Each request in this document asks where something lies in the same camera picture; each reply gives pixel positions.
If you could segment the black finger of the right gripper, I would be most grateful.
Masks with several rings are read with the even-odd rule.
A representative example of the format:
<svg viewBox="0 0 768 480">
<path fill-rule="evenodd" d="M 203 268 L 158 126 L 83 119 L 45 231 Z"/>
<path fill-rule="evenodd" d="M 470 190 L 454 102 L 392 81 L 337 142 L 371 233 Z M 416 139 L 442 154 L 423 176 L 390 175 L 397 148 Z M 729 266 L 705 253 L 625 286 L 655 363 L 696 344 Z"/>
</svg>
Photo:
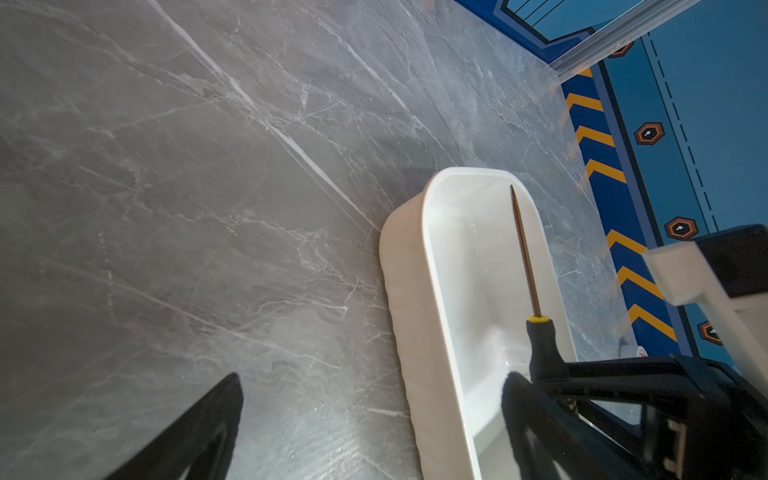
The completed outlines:
<svg viewBox="0 0 768 480">
<path fill-rule="evenodd" d="M 555 397 L 652 405 L 673 411 L 696 396 L 696 385 L 675 357 L 576 362 L 566 367 L 565 376 L 541 379 L 539 388 Z"/>
</svg>

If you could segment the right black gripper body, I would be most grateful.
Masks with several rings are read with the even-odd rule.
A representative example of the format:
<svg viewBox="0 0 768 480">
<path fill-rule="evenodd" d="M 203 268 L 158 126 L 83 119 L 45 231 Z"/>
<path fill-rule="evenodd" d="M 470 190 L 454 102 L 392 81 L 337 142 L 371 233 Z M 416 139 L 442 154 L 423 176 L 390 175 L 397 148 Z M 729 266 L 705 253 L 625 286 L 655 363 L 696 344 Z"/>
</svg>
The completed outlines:
<svg viewBox="0 0 768 480">
<path fill-rule="evenodd" d="M 765 479 L 767 399 L 701 359 L 637 359 L 643 479 Z"/>
</svg>

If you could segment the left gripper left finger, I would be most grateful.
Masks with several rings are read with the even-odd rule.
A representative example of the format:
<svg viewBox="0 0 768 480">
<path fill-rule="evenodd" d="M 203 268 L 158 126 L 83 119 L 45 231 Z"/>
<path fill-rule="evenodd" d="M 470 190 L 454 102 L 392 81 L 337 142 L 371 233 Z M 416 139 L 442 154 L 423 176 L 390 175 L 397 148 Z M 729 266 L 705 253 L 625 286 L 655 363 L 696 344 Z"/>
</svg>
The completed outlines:
<svg viewBox="0 0 768 480">
<path fill-rule="evenodd" d="M 244 393 L 225 376 L 110 479 L 224 479 L 239 432 Z"/>
</svg>

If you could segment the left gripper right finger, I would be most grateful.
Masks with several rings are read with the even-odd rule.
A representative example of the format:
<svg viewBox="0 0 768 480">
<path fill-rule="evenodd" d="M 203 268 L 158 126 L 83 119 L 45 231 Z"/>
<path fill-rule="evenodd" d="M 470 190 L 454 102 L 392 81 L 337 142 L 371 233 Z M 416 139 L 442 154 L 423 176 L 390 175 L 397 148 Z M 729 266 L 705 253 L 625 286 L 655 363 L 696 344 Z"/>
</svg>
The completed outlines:
<svg viewBox="0 0 768 480">
<path fill-rule="evenodd" d="M 648 479 L 615 442 L 546 396 L 523 375 L 510 373 L 501 411 L 522 479 Z"/>
</svg>

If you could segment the black yellow screwdriver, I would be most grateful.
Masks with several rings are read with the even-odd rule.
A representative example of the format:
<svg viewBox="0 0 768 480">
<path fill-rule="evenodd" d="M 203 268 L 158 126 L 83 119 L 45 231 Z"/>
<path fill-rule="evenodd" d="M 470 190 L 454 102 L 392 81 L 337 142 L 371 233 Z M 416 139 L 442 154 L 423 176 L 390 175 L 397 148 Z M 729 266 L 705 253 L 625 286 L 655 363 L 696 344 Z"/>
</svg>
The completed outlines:
<svg viewBox="0 0 768 480">
<path fill-rule="evenodd" d="M 513 186 L 510 186 L 510 196 L 532 309 L 532 314 L 526 320 L 526 329 L 532 348 L 530 360 L 531 380 L 537 382 L 564 379 L 568 377 L 568 366 L 557 347 L 554 322 L 550 317 L 545 316 L 541 310 L 535 274 L 524 231 L 522 212 Z"/>
</svg>

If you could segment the white plastic bin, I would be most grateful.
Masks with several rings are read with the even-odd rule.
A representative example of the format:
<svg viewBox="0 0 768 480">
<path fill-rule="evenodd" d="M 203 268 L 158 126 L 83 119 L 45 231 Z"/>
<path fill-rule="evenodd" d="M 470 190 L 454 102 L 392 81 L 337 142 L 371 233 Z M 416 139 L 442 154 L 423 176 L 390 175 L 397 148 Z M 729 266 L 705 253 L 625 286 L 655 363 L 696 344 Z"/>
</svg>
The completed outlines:
<svg viewBox="0 0 768 480">
<path fill-rule="evenodd" d="M 501 411 L 510 372 L 527 374 L 532 314 L 510 186 L 543 311 L 577 357 L 545 230 L 513 174 L 451 167 L 386 220 L 379 242 L 421 471 L 427 479 L 516 479 Z"/>
</svg>

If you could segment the right aluminium corner post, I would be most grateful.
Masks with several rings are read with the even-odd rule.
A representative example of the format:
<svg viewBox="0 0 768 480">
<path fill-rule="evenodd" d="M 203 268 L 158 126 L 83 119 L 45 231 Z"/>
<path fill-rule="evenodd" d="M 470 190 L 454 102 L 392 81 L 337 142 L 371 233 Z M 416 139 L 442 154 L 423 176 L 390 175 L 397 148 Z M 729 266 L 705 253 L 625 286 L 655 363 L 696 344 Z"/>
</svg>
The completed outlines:
<svg viewBox="0 0 768 480">
<path fill-rule="evenodd" d="M 699 0 L 644 0 L 601 27 L 549 64 L 566 82 L 699 3 Z"/>
</svg>

